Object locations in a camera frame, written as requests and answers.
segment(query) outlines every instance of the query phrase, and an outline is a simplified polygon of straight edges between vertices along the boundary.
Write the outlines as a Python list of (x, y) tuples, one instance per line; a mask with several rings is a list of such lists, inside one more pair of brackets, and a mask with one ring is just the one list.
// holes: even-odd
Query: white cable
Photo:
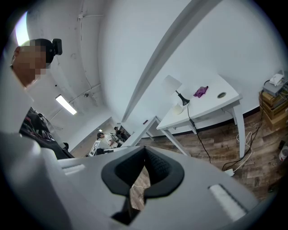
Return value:
[(283, 75), (283, 78), (281, 79), (281, 81), (283, 82), (284, 81), (284, 78), (285, 78), (285, 75), (284, 75), (284, 69), (282, 68), (282, 75)]
[(251, 149), (251, 153), (249, 154), (249, 156), (247, 157), (247, 159), (246, 159), (238, 168), (236, 168), (233, 172), (236, 172), (236, 170), (238, 170), (242, 165), (244, 165), (244, 163), (245, 163), (245, 162), (249, 159), (249, 157), (251, 156), (251, 154), (252, 154), (253, 151), (252, 151), (252, 148), (248, 145), (248, 143), (249, 143), (250, 140), (251, 140), (251, 137), (252, 137), (252, 132), (249, 132), (249, 133), (247, 134), (246, 138), (245, 138), (245, 145), (247, 145), (247, 146)]
[(287, 98), (284, 98), (281, 94), (279, 94), (279, 95), (282, 99), (287, 100)]
[(149, 188), (149, 187), (142, 187), (142, 186), (136, 186), (136, 185), (132, 185), (132, 187), (137, 187), (137, 188)]
[(286, 84), (288, 81), (284, 81), (283, 83), (280, 83), (279, 85), (283, 85), (283, 84)]
[[(223, 108), (221, 108), (221, 109), (222, 109), (223, 112), (228, 112), (228, 113), (230, 113), (228, 110), (225, 110), (225, 111), (224, 111)], [(232, 113), (230, 113), (230, 115), (233, 117)]]

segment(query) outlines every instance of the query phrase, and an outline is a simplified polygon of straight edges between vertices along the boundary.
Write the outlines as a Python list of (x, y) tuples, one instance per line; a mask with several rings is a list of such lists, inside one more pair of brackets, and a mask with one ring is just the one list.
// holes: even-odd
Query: table leg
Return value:
[(195, 127), (193, 126), (193, 125), (188, 125), (189, 127), (190, 127), (190, 129), (192, 129), (192, 131), (193, 131), (193, 133), (196, 135), (197, 134), (197, 132), (196, 132), (196, 129), (195, 129)]
[(179, 141), (176, 140), (176, 138), (172, 135), (171, 132), (169, 132), (169, 130), (164, 130), (161, 129), (161, 131), (166, 135), (166, 137), (168, 137), (168, 139), (181, 151), (181, 153), (183, 153), (186, 156), (191, 156), (190, 153), (180, 144)]
[(242, 113), (240, 102), (238, 102), (237, 105), (233, 107), (233, 111), (235, 114), (237, 127), (238, 127), (239, 157), (241, 158), (244, 156), (244, 152), (245, 152), (245, 126), (244, 126), (244, 119), (243, 119), (243, 113)]
[(152, 141), (154, 141), (154, 138), (153, 138), (148, 132), (146, 132), (146, 134), (147, 134), (148, 137), (150, 137), (150, 139), (151, 139)]
[(236, 116), (235, 116), (234, 110), (231, 110), (231, 111), (232, 111), (232, 116), (233, 116), (233, 119), (234, 119), (234, 124), (237, 125), (237, 120), (236, 120)]

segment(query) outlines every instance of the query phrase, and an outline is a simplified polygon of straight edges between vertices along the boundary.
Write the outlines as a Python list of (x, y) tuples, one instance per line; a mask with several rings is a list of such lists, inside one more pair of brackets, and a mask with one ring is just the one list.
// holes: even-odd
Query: person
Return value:
[(53, 44), (47, 39), (29, 40), (18, 46), (11, 68), (24, 88), (36, 82), (51, 64), (55, 55)]
[(107, 141), (108, 145), (112, 148), (118, 148), (122, 145), (122, 142), (118, 140), (118, 142), (115, 142), (111, 135), (109, 134), (104, 134), (104, 133), (97, 133), (97, 138), (103, 139)]
[[(11, 69), (24, 89), (35, 83), (49, 67), (55, 55), (55, 48), (47, 39), (29, 40), (18, 46), (13, 54)], [(73, 157), (68, 152), (68, 144), (61, 147), (47, 128), (44, 116), (32, 107), (20, 128), (23, 136), (35, 140), (40, 147), (54, 151), (57, 159)]]
[(114, 130), (115, 130), (117, 136), (120, 136), (124, 141), (127, 141), (128, 138), (124, 134), (124, 132), (118, 130), (118, 127), (114, 127)]

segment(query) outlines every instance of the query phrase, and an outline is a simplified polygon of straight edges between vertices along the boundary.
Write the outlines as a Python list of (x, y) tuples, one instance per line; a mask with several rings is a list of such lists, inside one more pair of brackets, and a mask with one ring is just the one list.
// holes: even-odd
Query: wooden floor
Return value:
[[(255, 132), (260, 123), (261, 113), (255, 113), (244, 119), (245, 133)], [(262, 200), (267, 196), (267, 188), (270, 184), (281, 178), (277, 172), (278, 145), (281, 138), (288, 133), (287, 128), (278, 131), (270, 131), (263, 119), (263, 124), (253, 142), (253, 153), (248, 161), (235, 172), (233, 178), (245, 185), (255, 196)], [(236, 140), (238, 134), (237, 126), (234, 123), (203, 131), (199, 136), (211, 157), (211, 163), (222, 169), (223, 165), (230, 161), (239, 159), (239, 145)], [(187, 149), (193, 157), (209, 161), (198, 137), (194, 134), (176, 136), (176, 139)], [(154, 146), (167, 149), (180, 154), (180, 151), (172, 144), (167, 137), (141, 139), (138, 145)], [(233, 166), (236, 169), (243, 161)], [(149, 175), (146, 169), (142, 170), (136, 186), (150, 186)], [(136, 209), (144, 208), (143, 192), (145, 188), (132, 187), (130, 190), (131, 203)]]
[(97, 133), (99, 131), (95, 129), (92, 133), (86, 136), (70, 153), (75, 158), (81, 158), (88, 155), (97, 140)]

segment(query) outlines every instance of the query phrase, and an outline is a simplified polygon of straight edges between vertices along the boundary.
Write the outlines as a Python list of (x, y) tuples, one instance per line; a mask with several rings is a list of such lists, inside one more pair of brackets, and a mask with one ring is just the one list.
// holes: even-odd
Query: white pipe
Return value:
[[(95, 86), (93, 86), (91, 89), (86, 90), (85, 92), (81, 93), (79, 96), (75, 97), (74, 99), (72, 99), (71, 101), (69, 101), (69, 103), (73, 102), (74, 100), (76, 100), (77, 98), (79, 98), (80, 96), (82, 96), (83, 94), (95, 89), (96, 87), (99, 87), (101, 84), (97, 84)], [(56, 114), (54, 114), (51, 118), (50, 121), (62, 110), (63, 108), (61, 108)]]
[(52, 126), (55, 127), (55, 128), (58, 128), (58, 129), (63, 129), (63, 128), (58, 127), (58, 126), (56, 126), (56, 125), (52, 125)]
[(83, 5), (84, 5), (84, 0), (81, 1), (80, 13), (83, 13)]
[(104, 17), (104, 15), (86, 15), (83, 16), (83, 18), (101, 18)]

